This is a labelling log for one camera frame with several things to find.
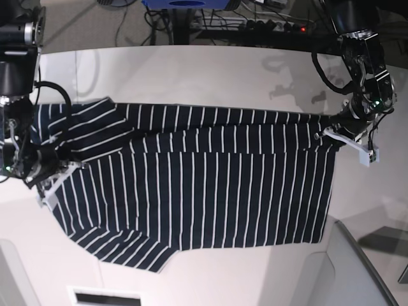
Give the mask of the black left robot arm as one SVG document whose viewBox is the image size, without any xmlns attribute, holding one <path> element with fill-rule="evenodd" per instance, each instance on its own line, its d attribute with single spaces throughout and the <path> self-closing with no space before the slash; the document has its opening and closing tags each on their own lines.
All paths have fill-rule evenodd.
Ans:
<svg viewBox="0 0 408 306">
<path fill-rule="evenodd" d="M 316 45 L 312 62 L 322 81 L 332 91 L 352 95 L 342 111 L 330 117 L 334 131 L 356 138 L 378 115 L 393 109 L 396 94 L 385 64 L 384 49 L 376 31 L 379 25 L 379 1 L 316 1 L 330 21 L 334 33 Z M 333 85 L 317 59 L 318 52 L 332 43 L 339 47 L 351 81 L 343 87 Z"/>
</svg>

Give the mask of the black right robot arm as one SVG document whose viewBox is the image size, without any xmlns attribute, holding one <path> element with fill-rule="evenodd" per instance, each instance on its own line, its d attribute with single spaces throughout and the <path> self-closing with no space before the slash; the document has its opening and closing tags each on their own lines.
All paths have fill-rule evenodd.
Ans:
<svg viewBox="0 0 408 306">
<path fill-rule="evenodd" d="M 1 174 L 22 180 L 30 189 L 68 165 L 57 149 L 71 125 L 71 100 L 60 85 L 41 80 L 45 14 L 44 6 L 30 9 L 20 1 L 1 1 Z M 66 121 L 55 140 L 37 145 L 31 141 L 36 105 L 29 96 L 43 87 L 64 98 Z"/>
</svg>

